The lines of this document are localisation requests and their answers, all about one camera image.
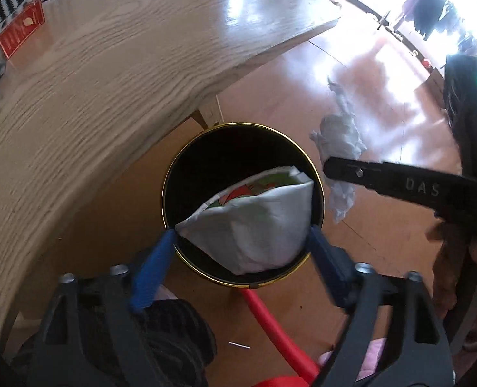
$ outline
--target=table leg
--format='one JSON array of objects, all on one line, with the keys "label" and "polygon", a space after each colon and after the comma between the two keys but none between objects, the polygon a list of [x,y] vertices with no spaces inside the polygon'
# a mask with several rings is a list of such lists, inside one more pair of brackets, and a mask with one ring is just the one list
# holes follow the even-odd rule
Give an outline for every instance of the table leg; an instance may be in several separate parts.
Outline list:
[{"label": "table leg", "polygon": [[191,117],[201,125],[203,129],[224,123],[217,96],[205,101],[199,109],[192,113]]}]

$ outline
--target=screw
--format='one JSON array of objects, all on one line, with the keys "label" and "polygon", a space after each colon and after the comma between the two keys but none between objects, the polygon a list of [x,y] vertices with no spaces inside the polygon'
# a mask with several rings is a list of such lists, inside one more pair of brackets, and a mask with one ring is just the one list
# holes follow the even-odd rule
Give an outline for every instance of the screw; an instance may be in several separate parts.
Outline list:
[{"label": "screw", "polygon": [[414,270],[411,270],[410,272],[407,273],[407,279],[410,279],[411,281],[414,281],[414,282],[421,282],[423,280],[421,275]]},{"label": "screw", "polygon": [[373,273],[373,268],[369,263],[358,262],[355,263],[355,269],[360,273]]},{"label": "screw", "polygon": [[122,275],[128,271],[128,267],[126,265],[115,265],[111,266],[110,268],[110,275],[117,276]]},{"label": "screw", "polygon": [[68,284],[73,281],[75,281],[75,275],[73,273],[66,273],[60,276],[60,284]]}]

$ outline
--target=brown floor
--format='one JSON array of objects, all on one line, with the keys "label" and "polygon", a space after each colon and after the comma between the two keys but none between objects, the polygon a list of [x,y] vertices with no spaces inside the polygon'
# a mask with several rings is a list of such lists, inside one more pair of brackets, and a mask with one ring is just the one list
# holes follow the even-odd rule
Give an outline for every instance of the brown floor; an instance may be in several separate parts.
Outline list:
[{"label": "brown floor", "polygon": [[[447,123],[427,93],[425,69],[402,44],[363,12],[343,2],[338,25],[259,68],[219,96],[227,122],[271,126],[295,140],[319,165],[308,134],[335,110],[327,77],[339,82],[355,106],[356,122],[368,151],[366,160],[389,160],[457,173],[460,161]],[[39,318],[47,293],[60,273],[94,275],[128,260],[152,243],[162,227],[160,192],[168,165],[185,142],[200,131],[186,121],[79,212],[49,250],[22,291],[26,318]],[[420,271],[432,280],[437,245],[424,236],[433,213],[363,188],[346,219],[325,218],[324,233],[357,261],[380,273]],[[166,281],[189,300],[213,328],[219,355],[208,368],[210,386],[246,387],[293,371],[257,325],[242,298],[192,273],[179,260]],[[296,273],[258,294],[286,332],[312,358],[336,342],[343,314],[334,308],[307,261]],[[383,335],[381,313],[375,337]],[[228,341],[248,345],[242,349]]]}]

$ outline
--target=red object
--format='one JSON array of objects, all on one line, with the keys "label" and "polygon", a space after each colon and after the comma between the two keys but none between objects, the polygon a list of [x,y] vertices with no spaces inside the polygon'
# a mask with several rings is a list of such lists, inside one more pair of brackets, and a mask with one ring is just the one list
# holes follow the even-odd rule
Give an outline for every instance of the red object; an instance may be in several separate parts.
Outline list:
[{"label": "red object", "polygon": [[301,377],[276,377],[255,384],[253,387],[308,387],[308,383]]},{"label": "red object", "polygon": [[242,296],[257,322],[287,363],[307,384],[319,374],[319,366],[287,336],[268,308],[252,289],[241,288]]},{"label": "red object", "polygon": [[31,1],[24,7],[24,11],[0,32],[0,49],[6,58],[9,59],[20,48],[20,45],[44,23],[42,1]]}]

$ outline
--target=gold rim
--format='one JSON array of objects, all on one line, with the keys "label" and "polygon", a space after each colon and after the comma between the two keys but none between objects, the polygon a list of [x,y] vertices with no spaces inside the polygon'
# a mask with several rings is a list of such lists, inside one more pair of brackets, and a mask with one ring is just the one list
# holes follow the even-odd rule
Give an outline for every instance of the gold rim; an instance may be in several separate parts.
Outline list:
[{"label": "gold rim", "polygon": [[[176,156],[174,157],[174,160],[172,161],[172,163],[170,164],[168,170],[167,170],[167,174],[165,175],[165,179],[163,180],[163,187],[162,187],[162,220],[163,220],[163,226],[165,228],[167,228],[167,220],[165,218],[165,186],[167,184],[167,178],[169,177],[170,175],[170,171],[172,169],[172,166],[176,163],[176,160],[178,159],[179,156],[181,156],[181,154],[185,151],[186,148],[188,148],[190,145],[192,145],[195,141],[197,141],[199,138],[201,138],[204,134],[206,133],[210,133],[216,129],[219,129],[219,128],[224,128],[226,126],[234,126],[234,125],[250,125],[250,126],[256,126],[258,128],[263,128],[263,129],[267,129],[269,131],[272,131],[278,135],[280,135],[281,137],[289,140],[290,142],[292,142],[294,144],[294,146],[296,146],[298,148],[298,150],[301,151],[301,153],[305,156],[305,158],[307,159],[308,163],[312,166],[312,168],[314,169],[314,172],[315,172],[315,175],[317,176],[317,180],[319,182],[319,188],[321,189],[321,195],[323,196],[323,219],[321,220],[321,227],[323,226],[323,222],[324,222],[324,199],[325,199],[325,192],[323,190],[323,182],[321,181],[321,177],[319,175],[319,171],[315,168],[315,165],[314,163],[312,162],[312,160],[310,159],[310,157],[305,153],[305,151],[298,145],[296,144],[296,142],[294,140],[292,140],[291,138],[289,138],[287,135],[279,132],[278,130],[276,129],[273,129],[273,128],[269,128],[269,126],[265,126],[265,125],[260,125],[260,124],[253,124],[251,122],[227,122],[225,124],[222,124],[222,125],[216,125],[216,126],[213,126],[211,128],[208,128],[208,129],[205,129],[204,131],[200,132],[198,135],[196,135],[193,139],[191,139],[188,143],[186,143],[186,145],[181,148],[181,150],[176,154]],[[194,272],[196,272],[197,274],[203,276],[204,278],[216,283],[216,284],[219,284],[219,285],[224,285],[224,286],[229,286],[229,287],[232,287],[232,288],[248,288],[248,287],[251,287],[251,286],[254,286],[254,287],[262,287],[262,286],[266,286],[266,285],[269,285],[269,284],[272,284],[276,281],[281,281],[282,279],[284,278],[287,278],[287,276],[290,276],[293,272],[295,272],[296,270],[298,270],[302,265],[303,263],[306,262],[306,260],[310,257],[310,253],[307,253],[291,270],[288,271],[288,273],[286,273],[285,275],[282,275],[282,276],[277,276],[276,278],[270,280],[270,281],[266,281],[266,282],[262,282],[260,284],[230,284],[228,282],[223,282],[223,281],[220,281],[214,277],[212,277],[211,275],[208,275],[204,272],[202,272],[200,269],[196,268],[194,265],[192,265],[192,263],[190,263],[182,254],[182,252],[180,251],[180,249],[178,248],[178,246],[175,246],[176,247],[176,254],[178,255],[178,257],[185,263],[185,265],[187,265],[189,268],[191,268],[191,270],[193,270]]]}]

